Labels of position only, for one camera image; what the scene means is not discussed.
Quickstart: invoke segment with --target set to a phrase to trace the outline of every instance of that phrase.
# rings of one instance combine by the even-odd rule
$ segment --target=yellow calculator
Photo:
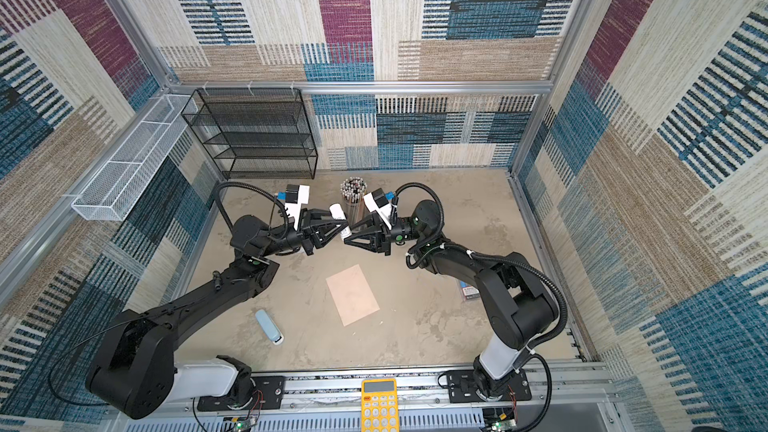
[[[360,414],[362,432],[399,432],[395,379],[364,380]]]

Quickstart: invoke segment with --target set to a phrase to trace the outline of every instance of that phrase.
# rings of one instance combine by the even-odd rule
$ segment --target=white mesh basket
[[[157,173],[187,124],[181,117],[197,111],[189,96],[165,95],[101,167],[72,208],[85,220],[123,221]]]

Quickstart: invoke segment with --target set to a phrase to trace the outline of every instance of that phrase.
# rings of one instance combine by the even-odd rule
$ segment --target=mesh shelf tier
[[[225,178],[314,178],[317,148],[301,92],[198,89],[182,114]]]
[[[157,173],[187,125],[188,96],[165,95],[72,202],[86,220],[123,221]]]

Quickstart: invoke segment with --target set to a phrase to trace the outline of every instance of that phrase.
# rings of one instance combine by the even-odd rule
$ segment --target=black mounting plate
[[[448,380],[448,398],[451,404],[483,402],[483,399],[477,395],[478,388],[475,385],[472,369],[449,370],[446,373],[446,379]],[[532,399],[531,387],[528,385],[525,370],[520,370],[519,374],[514,374],[506,385],[512,388],[514,398],[518,402]]]
[[[285,385],[286,378],[282,375],[260,375],[260,376],[252,376],[251,379],[254,381],[254,390],[261,390],[262,395],[264,396],[264,400],[261,405],[262,410],[276,410],[280,408],[280,404],[283,403],[283,385]],[[234,409],[231,409],[229,406],[231,404],[229,401],[226,400],[226,398],[223,397],[201,397],[200,400],[197,401],[197,411],[198,412],[221,412],[222,410],[230,410],[234,411]],[[253,402],[250,402],[245,407],[241,408],[241,410],[248,410],[253,405]]]

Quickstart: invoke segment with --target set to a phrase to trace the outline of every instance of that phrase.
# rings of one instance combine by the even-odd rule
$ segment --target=white cylindrical container
[[[346,216],[344,215],[344,211],[341,208],[340,204],[333,204],[331,207],[329,207],[329,210],[331,211],[331,216],[336,220],[346,220]],[[350,230],[350,226],[344,227],[343,230],[341,230],[341,238],[347,238],[352,234],[352,231]]]

